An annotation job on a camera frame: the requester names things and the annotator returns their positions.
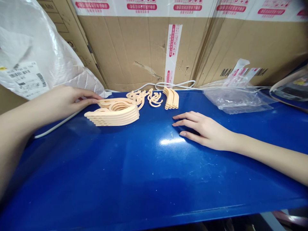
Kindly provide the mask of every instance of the white plastic bag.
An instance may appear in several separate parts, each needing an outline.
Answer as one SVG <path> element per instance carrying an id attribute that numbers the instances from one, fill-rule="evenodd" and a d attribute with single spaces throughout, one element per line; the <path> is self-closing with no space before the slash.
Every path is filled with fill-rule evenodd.
<path id="1" fill-rule="evenodd" d="M 61 84 L 110 95 L 36 0 L 0 0 L 0 84 L 26 99 Z"/>

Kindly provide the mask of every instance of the white power cord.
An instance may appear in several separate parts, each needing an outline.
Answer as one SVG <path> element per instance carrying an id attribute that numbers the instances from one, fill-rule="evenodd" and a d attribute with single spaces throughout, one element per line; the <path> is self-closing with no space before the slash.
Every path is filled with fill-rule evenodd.
<path id="1" fill-rule="evenodd" d="M 48 131 L 40 134 L 40 135 L 36 135 L 34 138 L 41 138 L 49 133 L 51 133 L 53 130 L 57 129 L 58 127 L 60 127 L 62 124 L 66 123 L 67 121 L 69 121 L 70 119 L 72 119 L 75 115 L 77 115 L 79 112 L 81 112 L 83 109 L 79 110 L 78 112 L 75 112 L 74 114 L 72 114 L 71 116 L 67 117 L 65 120 L 61 121 L 60 123 L 58 123 L 56 126 L 50 128 Z"/>
<path id="2" fill-rule="evenodd" d="M 187 84 L 187 83 L 193 83 L 193 84 L 190 87 L 183 86 L 184 84 Z M 157 87 L 165 87 L 166 85 L 168 85 L 168 87 L 181 87 L 181 88 L 190 89 L 190 90 L 202 90 L 201 88 L 193 88 L 192 86 L 194 86 L 195 83 L 196 83 L 195 80 L 189 80 L 189 81 L 186 81 L 186 82 L 183 82 L 183 83 L 178 83 L 178 84 L 172 84 L 172 83 L 166 83 L 166 82 L 146 83 L 145 85 L 143 85 L 142 87 L 138 88 L 137 90 L 134 90 L 134 92 L 139 91 L 139 90 L 141 90 L 142 88 L 144 88 L 144 87 L 146 87 L 148 85 L 154 86 L 157 91 L 161 91 L 162 90 L 162 89 L 158 89 Z M 217 89 L 217 88 L 235 88 L 235 89 L 238 88 L 239 91 L 248 92 L 248 93 L 257 93 L 258 91 L 263 90 L 263 89 L 270 89 L 270 87 L 266 87 L 266 86 L 259 86 L 259 87 L 255 87 L 255 86 L 245 86 L 245 87 L 207 87 L 206 89 Z M 260 88 L 260 89 L 258 89 L 256 91 L 247 91 L 247 90 L 243 90 L 242 88 Z M 120 91 L 114 91 L 114 90 L 109 90 L 109 89 L 106 89 L 105 91 L 120 92 Z"/>
<path id="3" fill-rule="evenodd" d="M 192 85 L 190 87 L 183 86 L 184 84 L 187 84 L 187 83 L 192 83 Z M 157 91 L 161 91 L 157 87 L 165 87 L 166 85 L 168 85 L 169 87 L 181 87 L 181 88 L 184 88 L 184 89 L 177 89 L 177 90 L 202 90 L 200 88 L 193 88 L 195 83 L 196 83 L 195 80 L 189 80 L 189 81 L 186 81 L 186 82 L 183 82 L 183 83 L 178 83 L 178 84 L 171 84 L 171 83 L 166 83 L 166 82 L 147 83 L 147 84 L 143 85 L 142 87 L 138 88 L 137 90 L 135 90 L 134 92 L 139 91 L 139 90 L 141 90 L 142 88 L 144 88 L 144 87 L 146 87 L 148 85 L 154 86 Z M 266 86 L 260 86 L 260 87 L 254 87 L 254 86 L 246 86 L 246 87 L 208 87 L 206 89 L 217 89 L 217 88 L 238 88 L 239 91 L 248 92 L 248 93 L 257 93 L 258 91 L 260 91 L 262 89 L 270 89 L 270 87 L 266 87 Z M 256 91 L 247 91 L 247 90 L 243 90 L 241 88 L 260 88 L 260 89 L 258 89 Z M 109 89 L 106 89 L 105 91 L 120 92 L 120 91 L 114 91 L 114 90 L 109 90 Z M 36 135 L 34 138 L 35 139 L 41 138 L 41 137 L 51 133 L 52 131 L 54 131 L 55 129 L 60 127 L 62 124 L 66 123 L 67 121 L 72 119 L 75 115 L 77 115 L 82 110 L 83 109 L 79 110 L 78 112 L 75 112 L 70 117 L 67 117 L 65 120 L 63 120 L 62 122 L 58 123 L 56 126 L 52 127 L 51 129 L 49 129 L 48 131 L 46 131 L 46 132 L 44 132 L 44 133 L 42 133 L 40 135 Z"/>

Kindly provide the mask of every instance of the blue tabletop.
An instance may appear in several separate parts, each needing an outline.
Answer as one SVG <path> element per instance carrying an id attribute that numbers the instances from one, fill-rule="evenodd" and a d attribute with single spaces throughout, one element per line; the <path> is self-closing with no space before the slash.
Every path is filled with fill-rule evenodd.
<path id="1" fill-rule="evenodd" d="M 228 115 L 200 91 L 178 93 L 179 109 L 146 101 L 140 119 L 121 127 L 96 127 L 83 116 L 98 108 L 91 105 L 32 141 L 3 199 L 1 230 L 137 230 L 308 205 L 300 183 L 186 140 L 184 128 L 172 126 L 172 116 L 196 111 L 234 132 L 308 153 L 307 114 L 274 103 Z"/>

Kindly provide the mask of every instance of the finger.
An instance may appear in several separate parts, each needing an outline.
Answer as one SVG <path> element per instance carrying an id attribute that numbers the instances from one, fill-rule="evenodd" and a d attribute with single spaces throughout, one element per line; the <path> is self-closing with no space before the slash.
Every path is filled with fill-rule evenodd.
<path id="1" fill-rule="evenodd" d="M 200 118 L 206 118 L 205 115 L 203 115 L 203 114 L 201 114 L 201 113 L 199 113 L 199 112 L 190 111 L 189 113 L 191 113 L 191 114 L 193 114 L 193 115 L 195 115 L 195 116 L 198 116 L 198 117 L 200 117 Z"/>
<path id="2" fill-rule="evenodd" d="M 98 103 L 98 100 L 97 99 L 83 99 L 77 103 L 74 103 L 74 107 L 76 109 L 76 111 L 82 109 L 82 108 L 85 108 L 86 106 L 89 106 L 91 104 L 97 104 Z"/>
<path id="3" fill-rule="evenodd" d="M 81 88 L 77 88 L 78 90 L 78 97 L 90 97 L 90 98 L 94 98 L 94 99 L 103 99 L 102 97 L 100 97 L 98 94 L 96 94 L 95 92 L 91 91 L 91 90 L 87 90 L 87 89 L 81 89 Z"/>
<path id="4" fill-rule="evenodd" d="M 185 112 L 183 114 L 176 115 L 176 116 L 173 117 L 173 119 L 189 119 L 193 122 L 199 122 L 201 120 L 199 116 L 196 116 L 196 115 L 189 113 L 189 112 Z"/>
<path id="5" fill-rule="evenodd" d="M 186 138 L 188 138 L 188 139 L 190 139 L 192 141 L 195 141 L 195 142 L 197 142 L 197 143 L 199 143 L 201 145 L 204 145 L 204 146 L 206 146 L 206 143 L 208 141 L 207 138 L 204 138 L 202 136 L 198 136 L 196 134 L 193 134 L 193 133 L 190 133 L 190 132 L 186 132 L 186 131 L 180 132 L 180 136 L 184 136 L 184 137 L 186 137 Z"/>
<path id="6" fill-rule="evenodd" d="M 177 121 L 175 122 L 172 126 L 174 127 L 177 127 L 177 126 L 186 126 L 186 127 L 190 127 L 192 129 L 195 129 L 197 128 L 197 123 L 193 122 L 193 121 L 190 121 L 190 120 L 180 120 L 180 121 Z"/>

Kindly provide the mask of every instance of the cardboard box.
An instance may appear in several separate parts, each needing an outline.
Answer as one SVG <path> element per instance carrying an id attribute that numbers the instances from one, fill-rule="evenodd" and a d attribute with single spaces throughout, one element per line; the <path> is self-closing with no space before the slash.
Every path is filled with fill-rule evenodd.
<path id="1" fill-rule="evenodd" d="M 216 6 L 211 1 L 187 2 L 190 10 L 184 11 L 180 1 L 74 0 L 73 4 L 108 88 L 118 91 L 149 82 L 192 80 Z M 177 28 L 181 32 L 171 38 L 173 25 L 175 33 Z M 172 39 L 178 43 L 170 44 Z"/>
<path id="2" fill-rule="evenodd" d="M 83 65 L 88 68 L 106 88 L 94 54 L 88 45 L 87 38 L 79 23 L 75 10 L 70 0 L 38 0 L 38 3 L 46 11 L 55 24 L 58 33 L 76 52 Z"/>
<path id="3" fill-rule="evenodd" d="M 0 99 L 0 115 L 27 102 L 25 98 L 16 95 L 2 85 L 0 85 Z"/>
<path id="4" fill-rule="evenodd" d="M 298 1 L 280 1 L 276 7 L 273 2 L 251 1 L 243 12 L 211 22 L 195 76 L 197 86 L 228 77 L 240 58 L 250 61 L 246 73 L 258 68 L 252 84 L 273 85 L 308 58 L 304 7 Z"/>
<path id="5" fill-rule="evenodd" d="M 259 68 L 252 83 L 272 84 L 308 58 L 307 18 L 296 0 L 72 3 L 113 90 L 131 91 L 160 81 L 196 80 L 195 86 L 201 86 L 226 78 L 240 58 L 250 61 L 249 69 Z M 174 71 L 168 61 L 172 25 L 181 28 Z"/>

